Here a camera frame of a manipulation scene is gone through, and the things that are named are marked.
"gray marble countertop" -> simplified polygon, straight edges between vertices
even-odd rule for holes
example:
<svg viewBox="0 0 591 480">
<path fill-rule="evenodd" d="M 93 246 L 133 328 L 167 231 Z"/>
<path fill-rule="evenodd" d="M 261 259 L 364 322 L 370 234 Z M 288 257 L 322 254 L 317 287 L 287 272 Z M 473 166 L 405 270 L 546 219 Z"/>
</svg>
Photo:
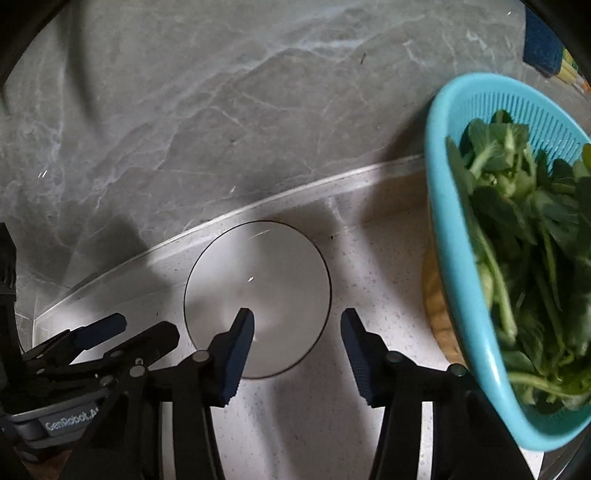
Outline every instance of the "gray marble countertop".
<svg viewBox="0 0 591 480">
<path fill-rule="evenodd" d="M 0 215 L 25 322 L 195 225 L 421 151 L 428 102 L 521 62 L 518 0 L 85 0 L 39 33 L 0 112 Z"/>
</svg>

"vegetable stem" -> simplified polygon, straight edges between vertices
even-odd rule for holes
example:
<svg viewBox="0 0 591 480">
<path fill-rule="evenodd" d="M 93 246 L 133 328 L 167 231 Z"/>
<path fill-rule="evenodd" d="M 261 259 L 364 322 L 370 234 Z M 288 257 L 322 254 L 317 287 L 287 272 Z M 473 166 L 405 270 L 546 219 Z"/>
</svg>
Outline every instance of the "vegetable stem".
<svg viewBox="0 0 591 480">
<path fill-rule="evenodd" d="M 537 388 L 551 395 L 556 395 L 559 398 L 571 398 L 575 395 L 566 393 L 558 385 L 554 385 L 543 377 L 538 375 L 529 374 L 526 372 L 508 372 L 507 377 L 509 382 L 516 385 L 529 385 L 530 387 Z"/>
<path fill-rule="evenodd" d="M 548 261 L 548 276 L 550 277 L 550 285 L 552 288 L 552 295 L 556 301 L 556 306 L 562 311 L 560 307 L 560 298 L 558 296 L 558 282 L 556 279 L 556 260 L 554 259 L 554 248 L 552 247 L 552 240 L 548 229 L 540 222 L 540 232 L 544 240 L 544 249 L 546 250 L 546 260 Z"/>
<path fill-rule="evenodd" d="M 486 165 L 486 162 L 488 162 L 489 158 L 491 157 L 491 150 L 491 148 L 483 150 L 481 154 L 478 155 L 472 162 L 472 165 L 470 166 L 470 172 L 472 172 L 474 178 L 480 178 L 480 174 L 482 173 L 484 165 Z"/>
<path fill-rule="evenodd" d="M 492 277 L 495 280 L 495 293 L 499 298 L 501 326 L 508 337 L 514 341 L 517 337 L 517 323 L 515 322 L 515 317 L 513 317 L 513 311 L 511 310 L 511 299 L 509 298 L 507 284 L 503 278 L 501 268 L 496 261 L 495 253 L 491 247 L 491 243 L 479 225 L 476 225 L 476 236 L 478 237 L 478 240 L 480 240 L 482 249 L 486 255 L 488 266 L 491 269 Z"/>
<path fill-rule="evenodd" d="M 556 309 L 556 305 L 552 300 L 552 294 L 550 293 L 550 289 L 548 288 L 548 284 L 540 271 L 540 268 L 532 264 L 531 266 L 532 272 L 534 274 L 534 279 L 536 285 L 538 285 L 538 289 L 540 291 L 540 296 L 542 297 L 542 301 L 544 302 L 544 306 L 546 307 L 546 312 L 548 313 L 548 317 L 550 318 L 550 323 L 552 324 L 552 330 L 554 330 L 554 335 L 556 336 L 556 343 L 558 344 L 559 350 L 564 351 L 564 338 L 563 338 L 563 328 L 562 323 L 560 321 L 560 317 L 558 316 L 558 310 Z"/>
<path fill-rule="evenodd" d="M 495 296 L 495 281 L 492 278 L 491 269 L 488 268 L 488 265 L 484 262 L 479 263 L 476 267 L 478 268 L 478 275 L 480 276 L 480 283 L 482 284 L 482 293 L 484 294 L 486 306 L 488 311 L 490 311 Z"/>
</svg>

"screw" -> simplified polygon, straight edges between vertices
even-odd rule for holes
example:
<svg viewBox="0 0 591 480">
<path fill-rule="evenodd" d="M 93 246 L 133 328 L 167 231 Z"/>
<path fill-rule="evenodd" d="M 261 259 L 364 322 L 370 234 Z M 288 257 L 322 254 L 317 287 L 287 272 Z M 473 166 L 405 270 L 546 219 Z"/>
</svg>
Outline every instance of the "screw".
<svg viewBox="0 0 591 480">
<path fill-rule="evenodd" d="M 466 367 L 460 364 L 450 365 L 449 371 L 456 377 L 463 377 L 468 372 L 468 370 L 466 370 Z"/>
<path fill-rule="evenodd" d="M 146 369 L 142 365 L 136 365 L 129 369 L 129 374 L 134 378 L 141 377 L 144 373 L 146 373 Z"/>
<path fill-rule="evenodd" d="M 209 352 L 207 350 L 197 350 L 191 358 L 194 362 L 206 362 L 209 360 Z"/>
<path fill-rule="evenodd" d="M 404 360 L 404 355 L 400 352 L 388 352 L 386 353 L 386 360 L 391 364 L 397 364 Z"/>
</svg>

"blue colander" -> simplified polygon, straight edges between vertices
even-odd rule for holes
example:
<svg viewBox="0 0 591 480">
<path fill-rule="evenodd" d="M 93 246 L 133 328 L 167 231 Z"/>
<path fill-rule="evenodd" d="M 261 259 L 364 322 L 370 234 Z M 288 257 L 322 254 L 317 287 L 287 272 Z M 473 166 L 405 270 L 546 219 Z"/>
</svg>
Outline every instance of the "blue colander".
<svg viewBox="0 0 591 480">
<path fill-rule="evenodd" d="M 460 200 L 447 163 L 446 137 L 456 144 L 474 118 L 489 122 L 498 109 L 515 122 L 530 126 L 530 143 L 550 159 L 572 163 L 589 137 L 552 100 L 537 90 L 501 75 L 471 73 L 445 85 L 436 96 L 427 120 L 425 152 L 439 266 L 456 334 L 472 374 L 478 380 L 517 443 L 546 452 L 562 447 L 591 421 L 591 406 L 565 408 L 552 415 L 521 405 L 511 389 L 486 308 Z"/>
</svg>

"white speckled countertop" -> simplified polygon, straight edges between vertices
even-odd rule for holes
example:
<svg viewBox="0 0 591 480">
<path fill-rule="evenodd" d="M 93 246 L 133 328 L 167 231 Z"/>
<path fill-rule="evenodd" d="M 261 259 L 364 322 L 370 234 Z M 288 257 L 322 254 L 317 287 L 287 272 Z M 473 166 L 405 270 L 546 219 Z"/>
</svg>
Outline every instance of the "white speckled countertop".
<svg viewBox="0 0 591 480">
<path fill-rule="evenodd" d="M 404 184 L 415 188 L 414 181 L 405 180 Z M 398 184 L 393 185 L 396 193 L 385 192 L 389 198 L 399 192 Z M 353 191 L 360 194 L 357 187 Z M 401 196 L 408 197 L 407 193 L 400 191 Z M 340 314 L 346 307 L 356 308 L 366 328 L 379 333 L 389 348 L 403 352 L 420 365 L 438 369 L 448 365 L 431 334 L 421 299 L 421 262 L 428 241 L 425 206 L 415 205 L 394 216 L 355 226 L 351 223 L 360 216 L 351 214 L 347 220 L 346 214 L 350 214 L 351 205 L 359 204 L 358 199 L 339 206 L 343 199 L 334 192 L 326 198 L 324 204 L 339 220 L 331 236 L 315 239 L 333 286 L 327 326 L 312 351 L 294 368 L 264 380 L 242 380 L 236 397 L 225 409 L 212 409 L 228 480 L 362 480 L 369 476 L 383 409 L 369 408 L 357 391 L 340 338 Z M 175 364 L 190 355 L 194 347 L 183 319 L 184 282 L 204 246 L 187 242 L 176 248 L 176 252 L 159 254 L 152 263 L 144 259 L 144 264 L 138 265 L 136 260 L 116 274 L 125 288 L 133 290 L 138 283 L 133 275 L 140 272 L 144 281 L 146 272 L 151 271 L 158 278 L 156 286 L 147 291 L 144 286 L 142 291 L 119 298 L 123 288 L 116 285 L 115 277 L 107 276 L 41 316 L 35 324 L 35 341 L 117 311 L 128 321 L 121 337 L 132 336 L 160 320 L 177 325 L 181 334 L 178 348 L 155 366 Z M 161 264 L 166 267 L 156 275 Z M 112 346 L 110 340 L 81 359 L 102 354 Z M 418 477 L 429 479 L 430 405 L 425 404 L 423 410 Z M 167 420 L 170 413 L 165 409 Z M 164 435 L 170 434 L 168 425 Z M 173 479 L 172 442 L 163 443 L 167 446 L 166 478 Z M 527 453 L 526 458 L 537 475 L 542 455 Z"/>
</svg>

